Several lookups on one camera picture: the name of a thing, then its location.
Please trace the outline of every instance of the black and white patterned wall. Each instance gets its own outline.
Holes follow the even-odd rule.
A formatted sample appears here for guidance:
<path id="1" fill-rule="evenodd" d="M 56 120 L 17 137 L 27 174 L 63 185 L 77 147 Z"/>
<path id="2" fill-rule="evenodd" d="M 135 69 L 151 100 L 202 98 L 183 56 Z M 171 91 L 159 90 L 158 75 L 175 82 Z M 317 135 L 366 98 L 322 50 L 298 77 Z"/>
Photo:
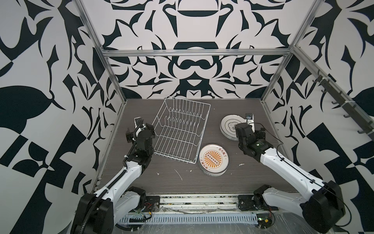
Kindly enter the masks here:
<path id="1" fill-rule="evenodd" d="M 112 57 L 109 62 L 126 98 L 260 98 L 281 57 Z"/>
<path id="2" fill-rule="evenodd" d="M 312 0 L 84 0 L 104 49 L 282 48 Z"/>
<path id="3" fill-rule="evenodd" d="M 369 115 L 374 116 L 374 2 L 326 0 L 300 43 Z M 352 212 L 337 223 L 342 233 L 374 232 L 374 142 L 293 57 L 266 100 L 293 162 L 334 180 Z"/>
<path id="4" fill-rule="evenodd" d="M 0 3 L 1 233 L 59 233 L 121 106 L 71 0 Z"/>
<path id="5" fill-rule="evenodd" d="M 103 48 L 288 48 L 313 0 L 84 0 Z M 111 58 L 127 98 L 260 98 L 281 56 Z"/>

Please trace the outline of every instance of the wire dish rack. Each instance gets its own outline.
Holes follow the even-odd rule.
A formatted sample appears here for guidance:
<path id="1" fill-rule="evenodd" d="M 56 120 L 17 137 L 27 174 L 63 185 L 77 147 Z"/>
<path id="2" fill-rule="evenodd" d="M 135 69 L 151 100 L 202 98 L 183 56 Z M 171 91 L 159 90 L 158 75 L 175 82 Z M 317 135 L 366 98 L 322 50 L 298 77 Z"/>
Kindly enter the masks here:
<path id="1" fill-rule="evenodd" d="M 154 153 L 196 163 L 209 110 L 210 104 L 167 97 L 152 123 Z"/>

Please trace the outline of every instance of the stack of plates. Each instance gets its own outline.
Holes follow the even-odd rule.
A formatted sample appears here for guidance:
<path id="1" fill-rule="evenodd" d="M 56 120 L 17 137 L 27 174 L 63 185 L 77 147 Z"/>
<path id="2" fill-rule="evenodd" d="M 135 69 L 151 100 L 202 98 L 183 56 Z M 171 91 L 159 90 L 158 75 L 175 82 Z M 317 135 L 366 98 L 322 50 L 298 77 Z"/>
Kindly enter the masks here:
<path id="1" fill-rule="evenodd" d="M 199 154 L 201 170 L 209 176 L 220 176 L 229 167 L 229 156 L 219 145 L 206 145 Z"/>
<path id="2" fill-rule="evenodd" d="M 225 116 L 220 125 L 222 134 L 230 140 L 238 140 L 236 137 L 235 125 L 246 123 L 246 120 L 239 115 Z"/>

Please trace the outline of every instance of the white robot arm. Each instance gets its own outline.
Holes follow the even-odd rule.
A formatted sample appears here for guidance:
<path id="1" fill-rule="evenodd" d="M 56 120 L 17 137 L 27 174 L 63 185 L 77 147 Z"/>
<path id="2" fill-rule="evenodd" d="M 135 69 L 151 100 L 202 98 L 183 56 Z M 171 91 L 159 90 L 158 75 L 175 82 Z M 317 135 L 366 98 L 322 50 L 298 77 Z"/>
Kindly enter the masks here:
<path id="1" fill-rule="evenodd" d="M 142 118 L 135 119 L 135 126 L 135 131 L 126 135 L 128 142 L 133 145 L 125 155 L 123 168 L 95 194 L 83 195 L 71 234 L 110 234 L 118 221 L 131 210 L 143 208 L 145 191 L 129 186 L 148 167 L 153 155 L 152 138 L 155 134 L 153 126 L 143 124 Z"/>
<path id="2" fill-rule="evenodd" d="M 253 132 L 250 125 L 242 123 L 235 130 L 244 154 L 270 167 L 301 194 L 296 196 L 263 185 L 254 192 L 251 201 L 239 198 L 239 209 L 279 207 L 303 217 L 320 233 L 327 233 L 345 215 L 341 189 L 334 181 L 326 183 L 285 158 L 265 141 L 264 128 Z"/>

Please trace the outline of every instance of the white plate with orange design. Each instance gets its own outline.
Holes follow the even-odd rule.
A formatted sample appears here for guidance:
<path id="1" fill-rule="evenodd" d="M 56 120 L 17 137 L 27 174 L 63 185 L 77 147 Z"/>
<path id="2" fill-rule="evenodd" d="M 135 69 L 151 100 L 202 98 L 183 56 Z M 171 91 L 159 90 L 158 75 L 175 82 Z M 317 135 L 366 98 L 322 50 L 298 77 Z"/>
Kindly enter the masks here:
<path id="1" fill-rule="evenodd" d="M 199 163 L 206 174 L 221 174 L 229 166 L 229 156 L 221 146 L 210 144 L 200 150 Z"/>
<path id="2" fill-rule="evenodd" d="M 224 170 L 223 172 L 218 173 L 218 174 L 209 173 L 209 172 L 207 172 L 205 169 L 203 169 L 203 167 L 201 166 L 201 164 L 200 164 L 200 168 L 201 168 L 201 170 L 202 170 L 205 174 L 207 174 L 207 175 L 209 175 L 209 176 L 220 176 L 220 175 L 223 175 L 223 174 L 226 172 L 226 170 Z"/>

